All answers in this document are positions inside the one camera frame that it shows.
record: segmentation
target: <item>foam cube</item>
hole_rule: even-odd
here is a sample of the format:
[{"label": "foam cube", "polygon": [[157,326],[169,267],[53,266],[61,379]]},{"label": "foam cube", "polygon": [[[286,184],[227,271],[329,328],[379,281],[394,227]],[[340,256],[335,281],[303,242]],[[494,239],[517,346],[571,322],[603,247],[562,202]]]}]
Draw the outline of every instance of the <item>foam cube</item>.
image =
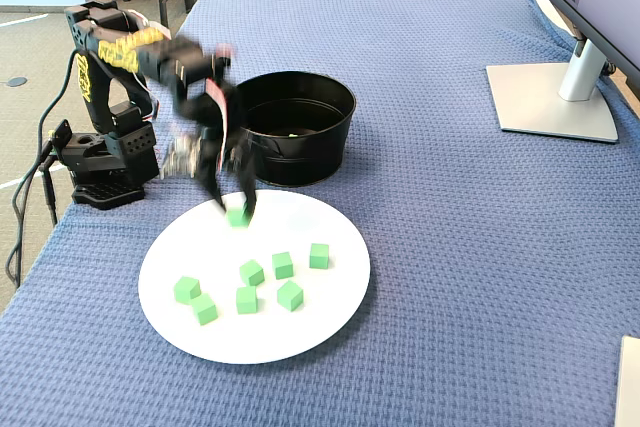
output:
[{"label": "foam cube", "polygon": [[288,280],[278,289],[278,303],[289,312],[300,307],[303,300],[302,289],[292,280]]},{"label": "foam cube", "polygon": [[276,279],[280,280],[293,277],[293,261],[291,260],[289,252],[273,254],[271,256],[271,263]]},{"label": "foam cube", "polygon": [[258,294],[255,287],[240,287],[236,291],[236,308],[239,314],[258,312]]},{"label": "foam cube", "polygon": [[182,277],[173,286],[173,294],[178,302],[188,305],[201,294],[200,281],[192,277]]},{"label": "foam cube", "polygon": [[249,218],[245,214],[244,208],[227,210],[227,221],[234,229],[249,226]]},{"label": "foam cube", "polygon": [[309,267],[312,269],[329,268],[329,246],[327,244],[311,244]]},{"label": "foam cube", "polygon": [[250,260],[240,267],[240,277],[247,286],[256,286],[264,282],[264,270],[255,260]]},{"label": "foam cube", "polygon": [[216,304],[213,303],[209,294],[202,294],[191,302],[193,313],[196,314],[200,325],[205,325],[218,318]]}]

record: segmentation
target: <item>robotic arm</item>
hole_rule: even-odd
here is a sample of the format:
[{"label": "robotic arm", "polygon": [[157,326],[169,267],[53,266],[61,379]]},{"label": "robotic arm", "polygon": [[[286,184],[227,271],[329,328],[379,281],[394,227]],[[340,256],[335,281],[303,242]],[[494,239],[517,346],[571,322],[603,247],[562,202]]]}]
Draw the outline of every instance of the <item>robotic arm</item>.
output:
[{"label": "robotic arm", "polygon": [[[161,176],[196,177],[225,209],[216,180],[224,166],[238,176],[250,219],[256,204],[253,158],[242,129],[244,109],[235,86],[224,79],[230,65],[227,52],[205,55],[189,39],[169,39],[162,27],[135,12],[119,10],[113,0],[70,7],[65,14],[78,50],[80,88],[98,132],[73,134],[67,123],[53,140],[59,160],[72,171],[74,199],[92,203],[86,199],[87,186],[99,184],[104,190],[109,182],[140,191],[144,182],[158,175],[155,136],[148,122],[157,109],[146,89],[148,77],[167,86],[178,115],[198,125],[195,136],[171,144]],[[113,79],[125,87],[129,100],[109,107]],[[206,91],[189,99],[189,86],[201,80],[206,81]],[[106,208],[132,200],[136,199],[122,199]]]}]

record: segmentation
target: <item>black bowl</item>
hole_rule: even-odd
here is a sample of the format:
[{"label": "black bowl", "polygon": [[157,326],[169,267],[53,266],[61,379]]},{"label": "black bowl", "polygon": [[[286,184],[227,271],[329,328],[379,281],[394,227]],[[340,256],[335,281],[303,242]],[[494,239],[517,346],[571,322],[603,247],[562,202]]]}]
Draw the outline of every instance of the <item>black bowl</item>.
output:
[{"label": "black bowl", "polygon": [[260,180],[302,186],[338,170],[356,108],[347,87],[322,75],[274,72],[238,89]]}]

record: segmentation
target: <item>table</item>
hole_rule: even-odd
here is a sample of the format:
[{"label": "table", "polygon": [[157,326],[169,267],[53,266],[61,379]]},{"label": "table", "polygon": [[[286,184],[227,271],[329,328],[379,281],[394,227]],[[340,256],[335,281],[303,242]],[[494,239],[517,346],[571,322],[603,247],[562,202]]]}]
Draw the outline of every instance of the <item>table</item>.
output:
[{"label": "table", "polygon": [[[0,424],[612,425],[621,338],[640,335],[640,128],[606,80],[616,145],[500,131],[485,66],[571,55],[533,0],[199,0],[182,33],[233,43],[236,81],[353,90],[342,168],[299,191],[362,232],[363,304],[286,361],[191,357],[146,322],[137,279],[201,190],[74,205],[0,319]],[[152,88],[163,149],[188,126]]]}]

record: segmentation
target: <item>gray carpet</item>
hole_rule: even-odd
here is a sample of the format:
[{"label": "gray carpet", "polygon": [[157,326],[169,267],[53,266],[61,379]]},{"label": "gray carpet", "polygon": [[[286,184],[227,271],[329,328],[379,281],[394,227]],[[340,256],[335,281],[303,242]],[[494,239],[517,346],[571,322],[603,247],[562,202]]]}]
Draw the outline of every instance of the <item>gray carpet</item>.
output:
[{"label": "gray carpet", "polygon": [[[132,0],[120,2],[124,8],[135,9],[151,19],[158,18],[156,0]],[[186,14],[182,0],[168,3],[171,29],[175,32]],[[0,13],[0,23],[29,17],[29,13]],[[283,48],[304,48],[304,46],[283,46]],[[73,49],[69,27],[62,14],[49,14],[46,18],[29,23],[0,27],[0,80],[13,76],[26,76],[29,82],[22,87],[0,86],[0,105],[3,109],[3,134],[0,149],[4,162],[0,165],[0,184],[19,178],[33,161],[35,151],[35,130],[41,112],[55,97],[62,83],[64,68]],[[79,132],[91,131],[80,91],[75,81],[74,68],[72,82],[66,96],[55,108],[46,124],[45,132],[55,127],[62,119],[68,119],[72,128]],[[624,77],[618,76],[622,86]],[[119,86],[112,92],[113,102],[124,100]],[[640,112],[640,105],[635,103]],[[66,170],[53,174],[58,198],[58,212],[65,211],[70,202],[71,183]],[[15,186],[0,189],[0,253],[4,261],[15,240],[15,220],[10,207]],[[44,204],[41,179],[33,183],[26,217],[25,230],[25,271],[37,257],[42,245],[51,233],[49,213]],[[5,308],[13,294],[13,286],[4,274],[0,274],[0,311]]]}]

